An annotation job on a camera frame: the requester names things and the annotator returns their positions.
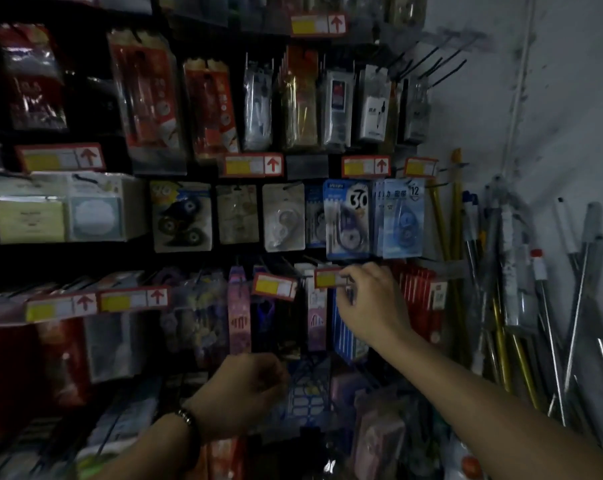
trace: red arrow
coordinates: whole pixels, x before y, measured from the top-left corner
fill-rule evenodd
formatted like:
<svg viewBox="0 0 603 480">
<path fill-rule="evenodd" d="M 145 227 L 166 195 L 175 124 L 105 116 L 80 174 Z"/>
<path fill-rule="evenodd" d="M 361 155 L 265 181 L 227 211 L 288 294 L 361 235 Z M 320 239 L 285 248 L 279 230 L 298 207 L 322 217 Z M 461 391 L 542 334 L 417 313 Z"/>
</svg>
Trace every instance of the red arrow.
<svg viewBox="0 0 603 480">
<path fill-rule="evenodd" d="M 335 18 L 333 18 L 331 20 L 331 22 L 330 22 L 331 25 L 335 25 L 335 31 L 337 33 L 339 33 L 339 25 L 341 25 L 342 23 L 344 23 L 344 22 L 342 22 L 341 18 L 339 18 L 338 16 L 336 16 Z"/>
<path fill-rule="evenodd" d="M 93 165 L 93 158 L 97 158 L 98 155 L 94 154 L 92 151 L 90 151 L 88 148 L 86 148 L 83 152 L 81 152 L 80 157 L 83 157 L 85 159 L 88 160 L 88 164 L 90 166 Z"/>
<path fill-rule="evenodd" d="M 88 311 L 88 304 L 92 303 L 94 300 L 90 299 L 86 295 L 83 295 L 81 298 L 77 300 L 77 303 L 84 306 L 84 311 Z"/>
<path fill-rule="evenodd" d="M 265 164 L 270 165 L 270 169 L 274 173 L 274 168 L 279 165 L 279 161 L 275 160 L 274 158 L 271 158 Z"/>
<path fill-rule="evenodd" d="M 155 301 L 157 302 L 156 305 L 159 305 L 159 298 L 164 298 L 164 294 L 161 290 L 154 290 L 150 297 L 155 299 Z"/>
</svg>

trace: blue packaging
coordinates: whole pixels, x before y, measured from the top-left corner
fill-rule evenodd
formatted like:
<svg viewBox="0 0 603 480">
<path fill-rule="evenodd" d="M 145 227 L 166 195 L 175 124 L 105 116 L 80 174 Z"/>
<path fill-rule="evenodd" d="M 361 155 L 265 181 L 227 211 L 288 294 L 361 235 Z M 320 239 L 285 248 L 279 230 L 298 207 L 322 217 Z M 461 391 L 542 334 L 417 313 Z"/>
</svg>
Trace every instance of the blue packaging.
<svg viewBox="0 0 603 480">
<path fill-rule="evenodd" d="M 306 247 L 326 247 L 324 193 L 321 185 L 305 185 L 306 190 Z"/>
<path fill-rule="evenodd" d="M 382 257 L 414 258 L 424 248 L 423 178 L 384 180 L 384 243 Z"/>
<path fill-rule="evenodd" d="M 326 256 L 329 260 L 370 256 L 370 188 L 362 180 L 326 180 Z"/>
<path fill-rule="evenodd" d="M 373 249 L 377 257 L 384 251 L 384 181 L 377 180 L 373 185 Z"/>
<path fill-rule="evenodd" d="M 368 345 L 357 339 L 339 316 L 337 290 L 330 290 L 333 298 L 333 348 L 346 363 L 359 362 L 368 355 Z M 354 289 L 346 287 L 351 301 L 354 299 Z"/>
</svg>

